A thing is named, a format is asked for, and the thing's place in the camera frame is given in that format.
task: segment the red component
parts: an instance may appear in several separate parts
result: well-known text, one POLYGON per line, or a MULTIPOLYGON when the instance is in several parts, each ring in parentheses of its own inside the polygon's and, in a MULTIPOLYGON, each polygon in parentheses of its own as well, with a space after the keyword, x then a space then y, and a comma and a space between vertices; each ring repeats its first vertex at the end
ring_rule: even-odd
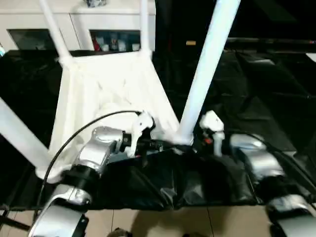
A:
POLYGON ((210 138, 205 138, 205 139, 204 139, 204 142, 205 142, 206 144, 209 144, 209 145, 213 143, 212 139, 210 139, 210 138))
POLYGON ((93 43, 94 51, 101 51, 101 47, 95 38, 92 38, 92 43, 93 43))

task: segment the tile floor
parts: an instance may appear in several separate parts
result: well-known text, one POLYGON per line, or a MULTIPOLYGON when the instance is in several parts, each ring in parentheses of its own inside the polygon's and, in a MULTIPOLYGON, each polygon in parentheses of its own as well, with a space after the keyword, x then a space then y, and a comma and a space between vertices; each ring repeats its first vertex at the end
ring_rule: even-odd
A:
MULTIPOLYGON (((10 218, 30 225, 31 211, 11 212, 10 218)), ((117 227, 134 237, 269 237, 269 222, 262 207, 182 208, 177 211, 89 211, 87 237, 106 237, 117 227)), ((3 226, 0 237, 26 237, 27 233, 3 226)))

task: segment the black tablecloth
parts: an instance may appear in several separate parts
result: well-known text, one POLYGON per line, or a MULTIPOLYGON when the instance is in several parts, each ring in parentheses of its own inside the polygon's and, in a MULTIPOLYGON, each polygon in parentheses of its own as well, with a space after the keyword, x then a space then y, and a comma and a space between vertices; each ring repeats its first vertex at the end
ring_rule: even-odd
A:
MULTIPOLYGON (((179 119, 197 62, 172 54, 153 55, 156 71, 179 119)), ((10 51, 0 59, 0 68, 1 98, 48 146, 62 72, 56 53, 10 51)), ((226 128, 257 133, 283 151, 297 151, 295 158, 316 181, 315 73, 316 63, 305 54, 224 52, 202 114, 213 109, 226 128)), ((40 180, 33 167, 2 137, 0 146, 1 207, 34 208, 40 180)), ((290 176, 304 194, 314 198, 316 194, 295 172, 290 176)), ((53 187, 48 185, 45 197, 53 187)), ((94 209, 261 204, 241 161, 172 152, 147 157, 146 162, 139 158, 110 164, 94 200, 94 209)))

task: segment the black cable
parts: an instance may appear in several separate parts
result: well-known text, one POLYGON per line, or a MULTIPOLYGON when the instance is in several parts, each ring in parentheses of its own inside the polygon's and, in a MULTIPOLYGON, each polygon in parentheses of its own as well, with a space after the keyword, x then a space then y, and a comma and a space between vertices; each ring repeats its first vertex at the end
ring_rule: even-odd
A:
POLYGON ((43 194, 43 191, 45 189, 45 186, 46 186, 46 183, 47 183, 47 179, 48 179, 48 176, 49 176, 49 173, 54 165, 54 163, 56 162, 57 158, 59 157, 59 155, 61 154, 61 152, 64 150, 64 148, 80 133, 82 132, 83 130, 85 130, 87 127, 89 127, 90 125, 94 124, 95 122, 101 120, 101 119, 104 119, 106 117, 109 117, 109 116, 112 116, 112 115, 117 115, 117 114, 123 114, 123 113, 136 113, 137 115, 140 115, 141 112, 140 111, 134 111, 134 110, 124 110, 124 111, 117 111, 117 112, 113 112, 113 113, 110 113, 110 114, 106 114, 106 115, 103 115, 103 116, 100 116, 98 118, 96 118, 95 120, 87 123, 85 126, 83 126, 82 128, 80 128, 79 130, 77 130, 63 145, 62 147, 58 150, 58 152, 55 154, 55 156, 53 157, 53 159, 51 160, 47 170, 46 170, 46 173, 45 173, 45 176, 44 176, 44 179, 43 179, 43 183, 41 185, 41 188, 40 188, 40 192, 39 192, 39 196, 38 196, 38 200, 37 200, 37 204, 36 204, 36 208, 34 210, 34 214, 33 214, 33 222, 36 220, 37 216, 38 216, 38 212, 39 212, 39 206, 40 206, 40 202, 41 202, 41 197, 42 197, 42 194, 43 194))

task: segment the white cabinet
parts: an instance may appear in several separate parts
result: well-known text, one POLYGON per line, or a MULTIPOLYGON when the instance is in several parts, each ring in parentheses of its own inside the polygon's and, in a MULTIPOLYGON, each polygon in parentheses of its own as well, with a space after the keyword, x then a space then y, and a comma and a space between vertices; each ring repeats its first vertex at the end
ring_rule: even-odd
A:
MULTIPOLYGON (((79 43, 69 14, 56 14, 56 20, 69 50, 79 43)), ((0 43, 12 49, 54 49, 43 14, 0 14, 0 43)))
MULTIPOLYGON (((72 14, 81 49, 134 51, 140 46, 140 17, 136 14, 72 14)), ((155 16, 149 16, 150 48, 155 50, 155 16)))
MULTIPOLYGON (((0 44, 12 49, 53 49, 39 0, 0 0, 0 44)), ((68 50, 133 51, 140 47, 140 0, 47 0, 68 50)), ((155 49, 156 7, 148 0, 150 47, 155 49)))

